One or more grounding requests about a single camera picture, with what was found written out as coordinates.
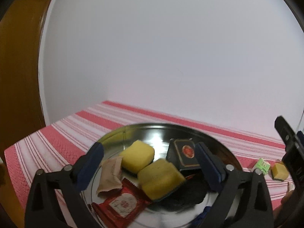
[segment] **white backdrop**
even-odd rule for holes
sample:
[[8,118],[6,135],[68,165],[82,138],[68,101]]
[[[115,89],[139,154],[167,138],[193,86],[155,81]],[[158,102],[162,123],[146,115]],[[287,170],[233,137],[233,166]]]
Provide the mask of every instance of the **white backdrop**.
[[105,99],[278,137],[304,108],[304,34],[283,0],[54,0],[47,123]]

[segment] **yellow sponge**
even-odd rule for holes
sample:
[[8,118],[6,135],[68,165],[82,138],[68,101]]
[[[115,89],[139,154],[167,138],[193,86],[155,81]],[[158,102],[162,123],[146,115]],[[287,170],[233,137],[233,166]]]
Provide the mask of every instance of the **yellow sponge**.
[[154,159],[154,148],[140,140],[124,149],[119,156],[123,157],[121,166],[136,174]]
[[137,178],[142,190],[153,201],[160,201],[186,181],[172,163],[158,159],[142,169]]
[[271,169],[272,173],[272,178],[274,180],[279,180],[279,181],[285,181],[288,176],[288,170],[286,169],[285,165],[280,164],[280,163],[275,163]]

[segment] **red wrapper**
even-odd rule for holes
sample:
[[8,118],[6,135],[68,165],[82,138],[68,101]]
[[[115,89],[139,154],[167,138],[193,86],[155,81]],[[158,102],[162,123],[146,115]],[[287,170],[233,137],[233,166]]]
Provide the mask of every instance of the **red wrapper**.
[[92,207],[108,228],[126,228],[152,201],[128,179],[122,180],[123,188],[103,203]]

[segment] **table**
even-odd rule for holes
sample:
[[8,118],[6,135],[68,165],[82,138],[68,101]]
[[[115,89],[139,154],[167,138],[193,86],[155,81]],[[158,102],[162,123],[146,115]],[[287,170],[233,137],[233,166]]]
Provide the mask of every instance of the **table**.
[[[250,171],[259,158],[274,164],[285,154],[285,145],[281,140],[105,101],[42,128],[5,150],[9,175],[22,207],[26,206],[31,182],[38,169],[59,171],[66,164],[74,164],[104,134],[141,122],[168,122],[200,130],[229,148],[244,171]],[[272,206],[276,208],[292,179],[289,176],[286,181],[280,182],[272,180],[270,175],[266,175],[265,179]],[[68,224],[75,226],[62,194],[58,192],[57,196]]]

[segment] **brown paper packet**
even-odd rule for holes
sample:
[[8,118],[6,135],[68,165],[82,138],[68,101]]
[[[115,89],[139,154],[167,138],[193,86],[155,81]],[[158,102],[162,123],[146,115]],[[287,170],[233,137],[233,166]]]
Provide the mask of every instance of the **brown paper packet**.
[[123,157],[109,158],[101,163],[101,176],[96,193],[122,188],[121,161]]

